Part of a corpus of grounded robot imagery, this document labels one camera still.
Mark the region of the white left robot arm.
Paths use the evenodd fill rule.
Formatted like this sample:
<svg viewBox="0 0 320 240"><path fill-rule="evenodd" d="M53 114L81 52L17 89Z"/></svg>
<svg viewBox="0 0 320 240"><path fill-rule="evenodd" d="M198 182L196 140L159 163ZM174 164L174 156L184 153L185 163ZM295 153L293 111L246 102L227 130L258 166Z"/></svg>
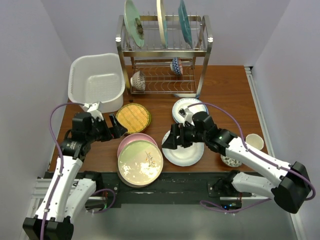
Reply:
<svg viewBox="0 0 320 240"><path fill-rule="evenodd" d="M31 240L70 240L74 221L90 196L104 191L101 173L86 171L78 182L76 176L94 142L119 139L127 129L109 115L108 127L102 114L79 112L72 119L60 144L56 167L41 205L33 217L24 219L22 228Z"/></svg>

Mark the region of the grey reindeer snowflake plate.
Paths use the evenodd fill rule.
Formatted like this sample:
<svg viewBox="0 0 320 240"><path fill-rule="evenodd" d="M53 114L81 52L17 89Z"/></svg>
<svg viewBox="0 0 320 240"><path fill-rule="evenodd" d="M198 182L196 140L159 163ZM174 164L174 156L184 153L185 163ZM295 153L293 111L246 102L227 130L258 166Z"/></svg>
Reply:
<svg viewBox="0 0 320 240"><path fill-rule="evenodd" d="M130 179L128 180L127 178L123 177L120 172L117 172L117 175L124 184L133 188L146 187L152 184L153 182L155 182L155 180L157 180L160 176L160 174L149 175L149 174L140 173L136 177L131 176Z"/></svg>

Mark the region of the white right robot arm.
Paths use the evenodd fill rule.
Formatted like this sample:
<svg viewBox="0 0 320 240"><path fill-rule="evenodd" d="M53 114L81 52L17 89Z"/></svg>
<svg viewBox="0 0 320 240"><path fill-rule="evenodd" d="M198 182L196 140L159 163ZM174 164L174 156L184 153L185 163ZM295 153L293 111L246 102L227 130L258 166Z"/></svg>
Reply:
<svg viewBox="0 0 320 240"><path fill-rule="evenodd" d="M273 200L283 210L296 214L305 201L316 195L306 167L276 159L247 144L235 133L219 128L205 111L192 115L192 121L174 123L162 143L163 149L188 148L194 143L205 144L212 152L247 165L259 175L232 170L212 188L233 197L237 193L252 193Z"/></svg>

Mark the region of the green plate with branch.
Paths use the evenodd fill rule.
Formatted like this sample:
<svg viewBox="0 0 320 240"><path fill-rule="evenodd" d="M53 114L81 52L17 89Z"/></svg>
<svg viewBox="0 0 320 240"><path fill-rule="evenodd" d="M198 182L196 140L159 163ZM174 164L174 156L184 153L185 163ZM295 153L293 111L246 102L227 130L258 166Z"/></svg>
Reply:
<svg viewBox="0 0 320 240"><path fill-rule="evenodd" d="M118 172L127 180L138 174L155 176L164 166L160 149L151 142L137 140L126 145L118 157Z"/></svg>

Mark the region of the pink plate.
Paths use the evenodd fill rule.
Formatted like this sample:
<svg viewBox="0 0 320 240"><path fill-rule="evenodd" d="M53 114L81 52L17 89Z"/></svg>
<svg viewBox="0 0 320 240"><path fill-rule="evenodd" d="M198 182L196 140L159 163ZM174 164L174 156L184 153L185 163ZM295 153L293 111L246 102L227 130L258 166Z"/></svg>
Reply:
<svg viewBox="0 0 320 240"><path fill-rule="evenodd" d="M117 149L117 157L119 157L121 151L124 149L126 145L129 143L135 142L135 141L147 141L155 146L158 146L156 141L149 135L144 134L144 133L134 133L126 136L119 144L118 149Z"/></svg>

